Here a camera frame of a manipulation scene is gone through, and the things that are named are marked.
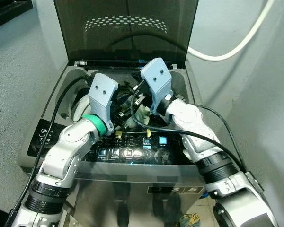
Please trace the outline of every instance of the gray wall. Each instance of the gray wall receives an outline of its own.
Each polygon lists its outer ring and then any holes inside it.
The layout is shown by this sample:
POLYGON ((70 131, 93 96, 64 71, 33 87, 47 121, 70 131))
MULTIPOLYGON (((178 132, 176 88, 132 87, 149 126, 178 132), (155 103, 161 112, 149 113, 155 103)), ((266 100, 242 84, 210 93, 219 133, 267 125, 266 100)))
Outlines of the gray wall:
MULTIPOLYGON (((265 188, 279 225, 284 227, 284 15, 227 121, 248 168, 265 188)), ((225 131, 220 136, 230 147, 225 131)))
POLYGON ((17 152, 63 62, 62 57, 60 63, 53 61, 44 37, 36 8, 0 27, 0 209, 4 211, 12 208, 27 181, 17 166, 17 152))
MULTIPOLYGON (((219 56, 236 47, 247 35, 267 0, 200 0, 190 39, 196 50, 219 56)), ((188 55, 203 104, 226 117, 239 97, 244 84, 265 55, 265 49, 284 14, 284 0, 275 0, 264 23, 247 47, 221 62, 208 62, 188 55)), ((215 130, 221 124, 209 120, 215 130)))

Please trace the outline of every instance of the white cable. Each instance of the white cable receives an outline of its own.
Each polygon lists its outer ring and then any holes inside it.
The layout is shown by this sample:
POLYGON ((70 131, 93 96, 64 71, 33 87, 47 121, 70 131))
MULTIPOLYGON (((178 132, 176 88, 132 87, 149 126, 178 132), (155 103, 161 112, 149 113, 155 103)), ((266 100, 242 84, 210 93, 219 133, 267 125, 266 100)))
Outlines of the white cable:
POLYGON ((237 54, 240 50, 242 50, 246 44, 251 40, 251 38, 254 36, 254 34, 257 32, 257 30, 259 29, 259 27, 261 26, 261 24, 263 23, 264 19, 266 18, 268 12, 270 11, 270 8, 272 7, 273 3, 275 0, 267 0, 266 5, 264 6, 261 14, 259 15, 257 21, 255 22, 255 24, 253 25, 253 27, 251 28, 251 30, 249 31, 249 33, 247 34, 247 36, 242 40, 241 43, 239 43, 238 46, 236 46, 236 48, 234 48, 232 51, 230 51, 227 54, 224 55, 220 55, 220 56, 208 56, 206 54, 203 54, 191 47, 188 47, 187 53, 203 59, 205 61, 223 61, 225 59, 228 59, 230 57, 232 57, 233 55, 237 54))

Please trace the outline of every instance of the washing machine lid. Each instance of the washing machine lid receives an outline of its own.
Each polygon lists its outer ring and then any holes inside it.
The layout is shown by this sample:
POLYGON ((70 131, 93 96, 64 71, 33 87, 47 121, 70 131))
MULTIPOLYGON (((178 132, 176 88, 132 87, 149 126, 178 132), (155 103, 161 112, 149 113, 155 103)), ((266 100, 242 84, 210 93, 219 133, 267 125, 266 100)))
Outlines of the washing machine lid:
POLYGON ((185 65, 198 0, 55 0, 70 62, 185 65))

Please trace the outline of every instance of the cable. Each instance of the cable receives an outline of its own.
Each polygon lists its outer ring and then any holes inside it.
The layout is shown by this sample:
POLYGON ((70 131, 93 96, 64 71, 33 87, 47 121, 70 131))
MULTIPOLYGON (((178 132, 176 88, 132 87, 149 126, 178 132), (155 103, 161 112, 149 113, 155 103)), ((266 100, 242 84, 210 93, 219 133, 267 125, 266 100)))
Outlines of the cable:
POLYGON ((169 132, 169 133, 179 133, 179 134, 185 134, 185 135, 188 135, 188 136, 194 136, 194 137, 200 138, 202 140, 205 140, 207 142, 210 142, 210 143, 216 145, 217 147, 219 147, 220 149, 222 149, 228 156, 230 156, 232 158, 232 160, 237 164, 237 166, 239 167, 239 169, 241 171, 246 172, 246 169, 241 165, 240 161, 226 147, 224 147, 223 145, 221 145, 220 143, 218 143, 215 140, 212 140, 212 139, 210 139, 206 136, 202 136, 200 134, 197 134, 197 133, 194 133, 194 132, 191 132, 191 131, 153 127, 153 126, 149 126, 149 125, 146 125, 146 124, 143 124, 142 122, 140 122, 136 118, 136 116, 134 115, 134 111, 133 111, 133 102, 134 102, 134 99, 137 96, 138 89, 139 89, 139 87, 137 88, 136 92, 134 93, 134 95, 131 99, 131 104, 130 104, 131 115, 132 115, 133 120, 137 123, 137 125, 140 125, 143 128, 147 128, 147 129, 151 129, 151 130, 158 130, 158 131, 164 131, 164 132, 169 132))
POLYGON ((65 94, 68 92, 68 90, 69 90, 75 83, 77 83, 79 80, 82 80, 82 79, 84 79, 84 77, 78 77, 78 78, 76 78, 75 80, 73 80, 73 81, 64 89, 64 91, 63 91, 62 94, 60 95, 60 97, 59 97, 59 99, 58 99, 58 102, 57 102, 57 104, 56 104, 56 107, 55 107, 55 109, 54 109, 54 111, 53 111, 52 119, 51 119, 50 125, 49 125, 49 127, 48 127, 47 133, 46 133, 46 135, 45 135, 45 137, 44 137, 44 139, 43 139, 43 142, 42 142, 42 144, 41 144, 41 147, 40 147, 40 149, 39 149, 39 151, 38 151, 38 154, 37 154, 37 156, 36 156, 35 163, 34 163, 33 168, 32 168, 32 172, 31 172, 31 174, 30 174, 30 177, 29 177, 29 179, 28 179, 28 182, 27 182, 27 184, 26 184, 24 190, 22 191, 22 194, 20 195, 18 201, 16 202, 16 205, 14 206, 14 211, 18 211, 18 210, 19 210, 19 208, 20 208, 20 206, 21 206, 21 203, 22 203, 22 201, 23 201, 23 199, 24 199, 24 197, 25 197, 25 195, 26 195, 26 193, 27 193, 27 191, 28 191, 28 189, 29 189, 29 187, 30 187, 30 185, 31 185, 31 182, 33 181, 33 179, 34 179, 34 177, 35 177, 36 169, 37 169, 37 166, 38 166, 38 162, 39 162, 39 160, 40 160, 40 156, 41 156, 41 153, 42 153, 42 151, 43 151, 43 148, 44 148, 46 139, 47 139, 48 134, 49 134, 49 132, 50 132, 52 126, 53 126, 53 123, 54 123, 54 121, 55 121, 55 118, 56 118, 56 115, 57 115, 59 106, 60 106, 60 104, 61 104, 61 102, 62 102, 62 100, 63 100, 65 94))
POLYGON ((183 46, 183 45, 180 45, 178 44, 176 41, 174 41, 173 39, 170 39, 168 37, 166 37, 165 35, 162 35, 162 34, 159 34, 159 33, 155 33, 155 32, 150 32, 150 31, 137 31, 137 32, 131 32, 131 33, 128 33, 128 34, 125 34, 117 39, 115 39, 114 41, 112 41, 110 44, 108 44, 104 49, 105 50, 109 50, 113 45, 125 40, 125 39, 128 39, 128 38, 131 38, 131 37, 135 37, 135 36, 142 36, 142 35, 149 35, 149 36, 154 36, 158 39, 161 39, 161 40, 164 40, 176 47, 178 47, 179 49, 183 50, 183 51, 187 51, 187 47, 186 46, 183 46))
POLYGON ((209 110, 209 111, 213 112, 215 115, 217 115, 217 116, 221 119, 221 121, 222 121, 223 124, 225 125, 225 127, 226 127, 226 129, 227 129, 227 131, 228 131, 228 133, 229 133, 229 135, 230 135, 230 137, 231 137, 231 141, 232 141, 232 143, 233 143, 233 146, 235 147, 235 150, 236 150, 236 152, 237 152, 237 154, 238 154, 238 157, 239 157, 239 160, 240 160, 242 166, 243 166, 245 169, 247 169, 247 167, 246 167, 246 165, 245 165, 245 162, 244 162, 244 160, 243 160, 242 154, 241 154, 241 152, 240 152, 240 150, 239 150, 239 148, 238 148, 238 146, 237 146, 237 143, 236 143, 236 141, 235 141, 235 138, 234 138, 234 136, 233 136, 233 134, 232 134, 232 132, 231 132, 231 129, 230 129, 228 123, 226 122, 226 120, 225 120, 217 111, 215 111, 214 109, 212 109, 212 108, 210 108, 210 107, 207 107, 207 106, 204 106, 204 105, 197 105, 197 104, 195 104, 195 106, 196 106, 196 107, 203 108, 203 109, 206 109, 206 110, 209 110))
POLYGON ((228 52, 227 54, 224 55, 220 55, 220 56, 208 56, 206 54, 203 54, 191 47, 188 47, 187 53, 200 58, 202 60, 205 61, 223 61, 226 60, 230 57, 232 57, 233 55, 237 54, 239 51, 241 51, 246 44, 252 39, 252 37, 255 35, 255 33, 258 31, 258 29, 260 28, 260 26, 262 25, 264 19, 266 18, 268 12, 270 11, 273 3, 275 0, 267 0, 266 5, 264 6, 262 12, 260 13, 258 19, 256 20, 256 22, 254 23, 253 27, 251 28, 251 30, 248 32, 247 36, 241 41, 241 43, 239 43, 238 46, 236 46, 232 51, 228 52))

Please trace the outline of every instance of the yellow label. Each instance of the yellow label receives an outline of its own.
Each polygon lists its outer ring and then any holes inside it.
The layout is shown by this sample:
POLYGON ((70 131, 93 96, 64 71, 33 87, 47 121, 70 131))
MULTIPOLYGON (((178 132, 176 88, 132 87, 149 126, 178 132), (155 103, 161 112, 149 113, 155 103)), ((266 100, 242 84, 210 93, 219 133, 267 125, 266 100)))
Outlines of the yellow label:
POLYGON ((189 224, 193 225, 200 220, 200 217, 197 214, 194 214, 191 219, 189 220, 189 224))
POLYGON ((121 137, 122 137, 122 131, 121 131, 121 130, 115 131, 115 137, 116 137, 117 139, 121 139, 121 137))
POLYGON ((150 137, 150 136, 151 136, 151 130, 147 129, 147 137, 150 137))

